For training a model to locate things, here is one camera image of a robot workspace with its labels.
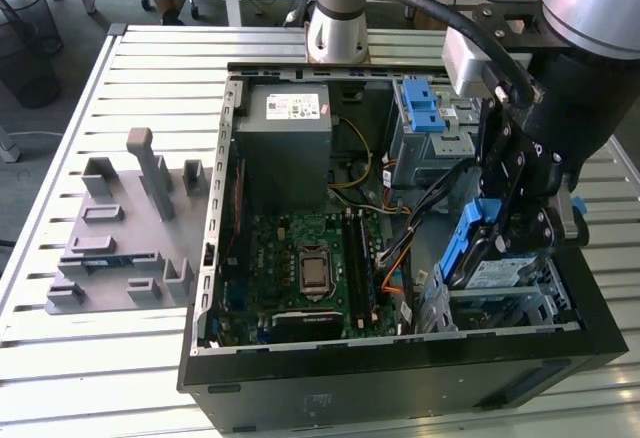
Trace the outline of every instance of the white table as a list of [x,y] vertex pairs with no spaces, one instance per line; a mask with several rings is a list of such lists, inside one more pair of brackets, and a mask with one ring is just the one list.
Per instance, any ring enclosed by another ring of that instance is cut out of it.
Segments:
[[[438,32],[371,31],[369,41],[374,63],[441,63]],[[300,30],[132,26],[124,36],[107,37],[0,280],[2,437],[216,436],[191,397],[175,390],[185,309],[49,316],[45,293],[80,207],[85,188],[79,174],[88,157],[108,155],[119,169],[137,167],[125,142],[129,128],[145,126],[169,167],[187,158],[210,166],[227,63],[303,60]],[[627,163],[612,140],[585,166],[578,192],[591,209],[587,218],[596,246],[585,257],[629,353],[517,410],[322,433],[637,437],[640,202],[637,172]]]

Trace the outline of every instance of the wire bundle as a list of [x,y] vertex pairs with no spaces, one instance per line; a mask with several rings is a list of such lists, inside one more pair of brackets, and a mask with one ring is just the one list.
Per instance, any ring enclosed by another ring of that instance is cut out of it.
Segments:
[[[382,169],[388,170],[389,168],[395,167],[397,164],[398,164],[398,160],[389,160],[387,163],[384,164]],[[382,193],[382,208],[384,208],[387,211],[393,211],[397,213],[398,207],[389,205],[388,197],[389,197],[389,188],[385,187],[384,192]],[[402,213],[405,213],[408,215],[409,213],[411,213],[411,208],[409,208],[408,206],[403,206]]]
[[433,208],[433,206],[439,203],[451,192],[453,186],[456,184],[462,173],[466,172],[467,169],[474,165],[475,160],[473,158],[465,158],[464,160],[461,160],[426,190],[416,207],[409,214],[409,218],[407,218],[407,222],[404,225],[402,236],[393,245],[387,248],[387,250],[384,251],[378,259],[378,263],[382,264],[393,256],[394,253],[402,250],[393,262],[393,265],[382,282],[383,292],[396,293],[399,291],[397,288],[388,286],[389,281],[396,269],[402,264],[409,248],[411,248],[413,240],[415,239],[416,229],[422,224],[424,216]]

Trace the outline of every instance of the power supply cable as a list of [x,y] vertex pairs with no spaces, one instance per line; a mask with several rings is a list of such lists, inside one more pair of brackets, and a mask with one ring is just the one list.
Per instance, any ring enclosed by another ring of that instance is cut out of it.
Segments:
[[364,203],[356,203],[354,201],[351,201],[349,198],[344,196],[344,194],[341,193],[339,190],[329,188],[329,191],[336,198],[338,198],[338,200],[340,200],[342,202],[342,204],[345,205],[345,206],[352,207],[352,208],[363,208],[365,210],[372,210],[372,211],[376,211],[378,213],[382,213],[383,215],[395,215],[395,214],[397,214],[396,211],[389,211],[389,210],[385,210],[383,208],[379,208],[377,206],[367,205],[367,204],[364,204]]
[[364,138],[363,134],[360,133],[360,130],[356,127],[356,125],[353,124],[353,122],[351,122],[351,120],[340,117],[340,121],[346,123],[355,132],[355,134],[358,135],[358,138],[360,138],[360,141],[362,142],[365,150],[367,151],[367,166],[365,167],[364,172],[362,173],[360,178],[356,180],[348,181],[346,183],[330,184],[329,188],[332,190],[342,189],[342,188],[352,188],[354,186],[359,185],[360,183],[362,183],[364,180],[367,179],[367,177],[369,176],[369,173],[371,172],[371,167],[373,166],[373,160],[371,158],[371,149],[369,148],[369,144],[367,143],[367,140]]
[[534,91],[528,73],[509,56],[500,43],[473,20],[436,0],[398,1],[421,9],[428,16],[442,21],[475,43],[511,81],[516,92],[513,101],[517,106],[527,106],[533,101]]

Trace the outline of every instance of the gray plastic block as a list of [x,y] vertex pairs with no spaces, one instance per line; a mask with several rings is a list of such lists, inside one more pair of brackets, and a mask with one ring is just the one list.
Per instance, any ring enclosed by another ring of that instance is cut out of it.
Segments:
[[47,298],[58,306],[80,305],[84,297],[84,291],[74,282],[69,282],[67,285],[53,285],[47,293]]
[[200,160],[186,160],[182,167],[182,182],[187,195],[203,195],[209,192],[209,183]]
[[133,266],[138,271],[158,271],[164,269],[164,258],[158,252],[151,258],[135,258]]
[[157,156],[156,163],[158,165],[158,171],[160,172],[160,176],[162,176],[162,180],[164,181],[164,184],[167,187],[167,191],[173,190],[173,183],[171,183],[171,175],[169,174],[169,170],[167,169],[167,163],[166,161],[164,161],[164,156],[162,155]]
[[85,206],[80,212],[85,223],[105,223],[124,220],[124,210],[120,205]]
[[127,138],[127,150],[140,163],[140,169],[144,175],[145,188],[153,198],[160,219],[169,221],[176,213],[169,198],[169,190],[167,190],[165,178],[158,168],[157,159],[151,149],[152,141],[153,133],[149,128],[131,128]]
[[162,275],[162,281],[167,285],[169,293],[174,298],[187,298],[189,296],[189,287],[193,281],[194,274],[189,266],[189,261],[185,258],[182,260],[182,268],[180,275],[176,273],[171,260],[167,260],[164,273]]
[[64,263],[58,263],[58,269],[62,272],[64,276],[89,276],[89,272],[84,267],[80,260],[78,261],[67,261]]
[[162,292],[153,278],[131,278],[127,293],[135,302],[158,301]]
[[77,236],[71,244],[73,253],[113,253],[116,241],[112,236]]
[[82,173],[82,181],[94,198],[111,196],[108,182],[117,178],[109,158],[89,158]]

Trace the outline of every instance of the floor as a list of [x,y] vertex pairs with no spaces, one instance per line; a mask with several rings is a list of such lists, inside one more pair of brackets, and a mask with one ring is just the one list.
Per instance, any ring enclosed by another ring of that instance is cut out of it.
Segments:
[[[155,12],[145,12],[140,0],[97,0],[98,12],[88,16],[80,0],[49,0],[65,49],[53,59],[62,86],[61,96],[39,110],[20,107],[0,85],[0,126],[7,133],[50,131],[63,133],[75,109],[85,81],[111,23],[159,23]],[[227,24],[221,0],[198,0],[201,20],[189,16],[188,6],[181,18],[187,25]],[[247,26],[281,26],[293,3],[287,1],[244,1],[243,23]],[[393,4],[374,4],[367,8],[371,28],[411,28],[403,8]],[[620,126],[618,137],[636,166],[640,164],[640,143],[636,140],[640,121],[640,101]],[[52,135],[20,135],[14,140],[22,151],[19,163],[0,163],[0,240],[16,240],[47,172],[59,138]],[[10,249],[0,247],[0,271]]]

